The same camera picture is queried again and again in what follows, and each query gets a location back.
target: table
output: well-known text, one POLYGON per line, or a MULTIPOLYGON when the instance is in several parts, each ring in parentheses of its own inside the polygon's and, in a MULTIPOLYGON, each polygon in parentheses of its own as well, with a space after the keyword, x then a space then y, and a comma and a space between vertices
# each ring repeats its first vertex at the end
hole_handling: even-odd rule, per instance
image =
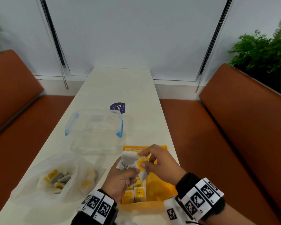
MULTIPOLYGON (((79 108, 109 109, 113 103, 126 103, 128 112, 123 114, 125 145, 167 145, 171 155, 177 159, 168 126, 155 90, 149 70, 94 68, 78 94, 54 128, 31 166, 48 157, 70 152, 72 138, 64 135, 64 126, 70 115, 79 108)), ((97 189, 103 184, 110 167, 121 155, 108 155, 105 158, 106 172, 97 189)), ((85 156, 90 162, 98 156, 85 156)), ((7 201, 0 212, 0 225, 50 225, 70 224, 81 201, 60 204, 50 208, 30 209, 7 201)), ((170 224, 166 211, 152 214, 119 212, 116 221, 132 220, 140 224, 170 224)))

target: clear plastic container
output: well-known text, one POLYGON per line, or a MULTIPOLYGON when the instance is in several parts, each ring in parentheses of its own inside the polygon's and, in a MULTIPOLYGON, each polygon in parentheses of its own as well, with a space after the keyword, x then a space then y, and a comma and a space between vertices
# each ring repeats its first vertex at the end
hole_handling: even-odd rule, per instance
POLYGON ((65 136, 74 137, 70 150, 77 154, 113 154, 121 150, 123 125, 120 111, 79 109, 68 120, 65 136))

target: right hand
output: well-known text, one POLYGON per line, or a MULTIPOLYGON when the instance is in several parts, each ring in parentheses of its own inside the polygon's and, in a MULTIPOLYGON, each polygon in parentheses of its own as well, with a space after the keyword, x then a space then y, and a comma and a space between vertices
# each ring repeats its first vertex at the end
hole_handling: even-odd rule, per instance
POLYGON ((158 145, 152 145, 139 153, 140 156, 148 156, 151 153, 149 162, 141 163, 141 167, 148 172, 153 172, 162 181, 174 186, 186 174, 186 171, 179 166, 171 154, 158 145))

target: orange box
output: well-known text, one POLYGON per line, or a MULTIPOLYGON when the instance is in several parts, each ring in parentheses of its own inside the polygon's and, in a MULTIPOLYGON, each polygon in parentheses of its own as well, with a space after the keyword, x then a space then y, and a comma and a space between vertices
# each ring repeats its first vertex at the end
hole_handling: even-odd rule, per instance
MULTIPOLYGON (((131 149, 146 149, 149 146, 124 146, 123 150, 131 149)), ((163 149, 168 150, 166 145, 161 146, 163 149)), ((164 209, 163 201, 173 195, 177 195, 175 186, 162 181, 154 173, 150 172, 146 178, 146 202, 138 202, 132 204, 119 204, 119 208, 124 211, 133 210, 162 210, 164 209)))

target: brown bench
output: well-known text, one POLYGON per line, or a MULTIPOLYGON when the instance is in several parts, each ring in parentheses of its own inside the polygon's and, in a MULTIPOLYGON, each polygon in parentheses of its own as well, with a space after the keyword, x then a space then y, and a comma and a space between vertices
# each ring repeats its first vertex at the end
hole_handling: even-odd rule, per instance
POLYGON ((180 165, 256 224, 281 224, 281 95, 223 64, 199 97, 160 100, 180 165))
POLYGON ((0 211, 73 98, 44 95, 14 51, 0 52, 0 211))

